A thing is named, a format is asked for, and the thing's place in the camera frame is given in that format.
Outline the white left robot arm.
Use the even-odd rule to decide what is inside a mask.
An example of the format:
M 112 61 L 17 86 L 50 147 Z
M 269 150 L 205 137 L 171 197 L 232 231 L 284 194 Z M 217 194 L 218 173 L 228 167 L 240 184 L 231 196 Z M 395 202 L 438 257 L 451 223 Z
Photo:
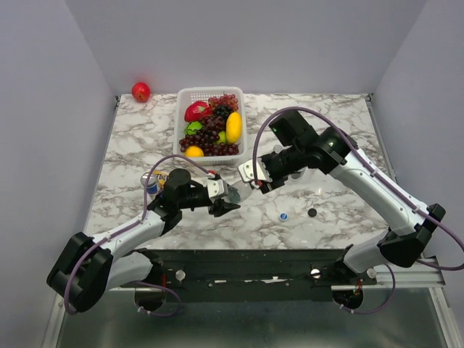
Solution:
M 62 296 L 71 315 L 91 309 L 111 288 L 134 281 L 153 286 L 160 280 L 160 267 L 136 247 L 171 231 L 181 221 L 183 210 L 201 207 L 220 217 L 239 208 L 238 191 L 218 174 L 199 183 L 189 171 L 174 169 L 161 193 L 140 215 L 106 233 L 73 235 L 46 283 Z

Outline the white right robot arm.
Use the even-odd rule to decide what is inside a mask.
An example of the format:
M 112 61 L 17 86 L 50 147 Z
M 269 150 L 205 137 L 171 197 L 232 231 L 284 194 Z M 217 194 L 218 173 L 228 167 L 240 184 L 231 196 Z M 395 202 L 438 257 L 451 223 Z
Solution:
M 290 175 L 316 169 L 352 189 L 388 225 L 381 235 L 344 250 L 333 267 L 338 282 L 351 283 L 377 265 L 409 268 L 419 261 L 445 215 L 442 206 L 409 195 L 333 126 L 317 133 L 297 110 L 287 108 L 269 127 L 283 148 L 239 165 L 243 182 L 266 194 L 282 187 Z

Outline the clear plastic bottle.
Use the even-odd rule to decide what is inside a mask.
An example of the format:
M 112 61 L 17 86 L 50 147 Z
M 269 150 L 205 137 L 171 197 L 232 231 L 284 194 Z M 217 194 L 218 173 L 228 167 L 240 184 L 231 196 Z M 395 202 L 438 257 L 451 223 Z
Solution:
M 224 200 L 231 204 L 242 204 L 256 190 L 257 189 L 251 183 L 237 181 L 232 185 L 228 185 L 228 194 Z

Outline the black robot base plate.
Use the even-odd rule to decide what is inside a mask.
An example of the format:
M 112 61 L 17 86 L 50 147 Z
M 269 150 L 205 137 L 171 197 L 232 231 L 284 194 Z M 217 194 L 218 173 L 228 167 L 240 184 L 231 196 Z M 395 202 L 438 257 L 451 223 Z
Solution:
M 340 249 L 140 249 L 118 260 L 108 287 L 165 286 L 183 302 L 336 300 L 357 308 L 363 289 L 388 285 L 383 264 L 355 274 Z

